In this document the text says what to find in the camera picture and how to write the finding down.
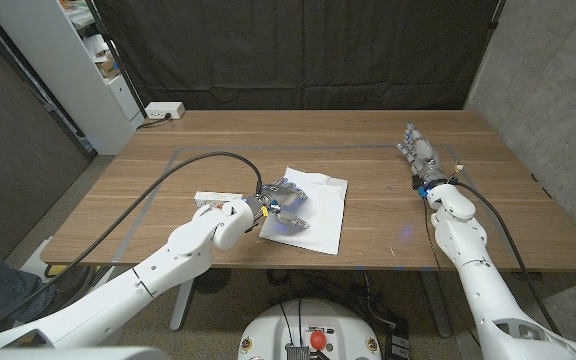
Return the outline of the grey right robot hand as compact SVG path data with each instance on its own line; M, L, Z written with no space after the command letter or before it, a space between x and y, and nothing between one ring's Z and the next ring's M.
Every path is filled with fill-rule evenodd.
M404 141L397 148L411 165L413 190L426 192L448 181L438 152L412 123L407 123Z

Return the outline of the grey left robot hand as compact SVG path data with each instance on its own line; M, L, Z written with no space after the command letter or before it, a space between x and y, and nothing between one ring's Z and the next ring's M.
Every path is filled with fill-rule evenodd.
M296 210L307 200L307 194L287 178L263 185L259 192L244 199L255 221L267 212L279 224L298 231L310 227L306 220L295 214Z

